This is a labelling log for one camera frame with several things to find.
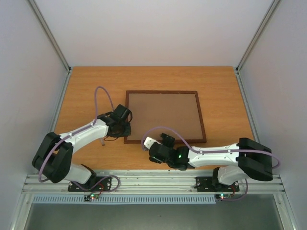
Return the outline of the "brown wooden picture frame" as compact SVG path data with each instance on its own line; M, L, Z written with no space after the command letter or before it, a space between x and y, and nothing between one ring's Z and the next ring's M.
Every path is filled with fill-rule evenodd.
M125 105L133 113L125 144L140 144L143 135L158 126L175 130L189 144L207 142L197 91L129 90Z

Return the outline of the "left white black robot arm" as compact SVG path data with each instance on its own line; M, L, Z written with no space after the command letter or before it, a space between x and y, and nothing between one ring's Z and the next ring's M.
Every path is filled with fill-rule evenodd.
M40 144L32 166L38 170L40 177L45 176L46 181L56 184L66 180L80 190L91 191L103 179L89 167L73 164L73 154L97 139L130 136L131 121L131 110L120 104L113 111L97 115L89 124L74 131L60 135L49 132Z

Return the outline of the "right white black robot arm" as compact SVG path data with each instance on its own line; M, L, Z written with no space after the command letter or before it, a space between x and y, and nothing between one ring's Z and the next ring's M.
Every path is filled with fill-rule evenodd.
M222 147L174 148L174 138L162 136L161 142L147 137L143 143L150 161L181 171L214 165L212 186L217 190L248 178L265 182L273 179L271 149L249 138L240 138L238 143Z

